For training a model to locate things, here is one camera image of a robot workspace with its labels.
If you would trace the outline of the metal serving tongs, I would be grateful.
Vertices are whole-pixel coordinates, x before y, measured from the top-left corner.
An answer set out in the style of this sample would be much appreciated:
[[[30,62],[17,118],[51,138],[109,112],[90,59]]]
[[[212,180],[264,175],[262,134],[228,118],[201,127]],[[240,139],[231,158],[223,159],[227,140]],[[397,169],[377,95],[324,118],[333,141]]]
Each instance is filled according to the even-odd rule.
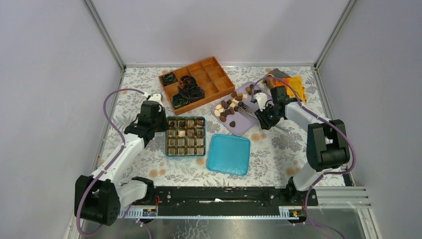
[[[254,119],[258,119],[257,116],[250,111],[250,108],[248,108],[247,105],[244,105],[243,107],[239,107],[238,112],[245,115],[245,116],[249,116],[249,117],[252,117]],[[289,132],[288,129],[281,127],[281,126],[277,126],[277,125],[273,126],[272,128],[274,130],[278,131],[278,132],[286,132],[286,133]]]

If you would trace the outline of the teal chocolate box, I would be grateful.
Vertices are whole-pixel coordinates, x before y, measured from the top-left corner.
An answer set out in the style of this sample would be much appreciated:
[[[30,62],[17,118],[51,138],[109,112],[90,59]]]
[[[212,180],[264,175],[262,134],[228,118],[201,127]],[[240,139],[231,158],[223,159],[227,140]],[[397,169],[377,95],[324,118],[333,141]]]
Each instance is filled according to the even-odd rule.
[[[167,157],[204,157],[206,154],[206,126],[204,117],[167,117],[165,150]]]

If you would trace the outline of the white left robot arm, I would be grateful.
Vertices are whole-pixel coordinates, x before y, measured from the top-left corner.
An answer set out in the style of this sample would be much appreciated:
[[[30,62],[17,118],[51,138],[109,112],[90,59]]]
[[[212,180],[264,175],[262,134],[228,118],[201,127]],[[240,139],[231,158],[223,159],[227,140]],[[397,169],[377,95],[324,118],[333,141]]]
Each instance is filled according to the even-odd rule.
[[[160,94],[142,102],[140,113],[123,133],[122,145],[90,176],[81,175],[75,183],[75,216],[101,225],[112,225],[121,208],[139,201],[154,200],[154,183],[133,177],[121,183],[125,170],[156,133],[167,130],[167,117]]]

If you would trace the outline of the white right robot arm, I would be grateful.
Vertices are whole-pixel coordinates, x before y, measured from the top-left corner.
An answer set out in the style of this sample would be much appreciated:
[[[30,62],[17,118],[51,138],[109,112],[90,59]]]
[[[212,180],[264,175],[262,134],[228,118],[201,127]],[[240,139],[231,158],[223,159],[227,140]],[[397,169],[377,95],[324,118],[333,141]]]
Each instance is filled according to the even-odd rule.
[[[345,125],[341,120],[329,120],[309,110],[294,93],[290,97],[285,86],[270,90],[271,96],[256,91],[252,103],[258,105],[254,115],[260,127],[269,130],[281,120],[291,120],[307,132],[307,162],[299,174],[291,177],[283,197],[292,205],[304,204],[313,186],[323,175],[350,160]]]

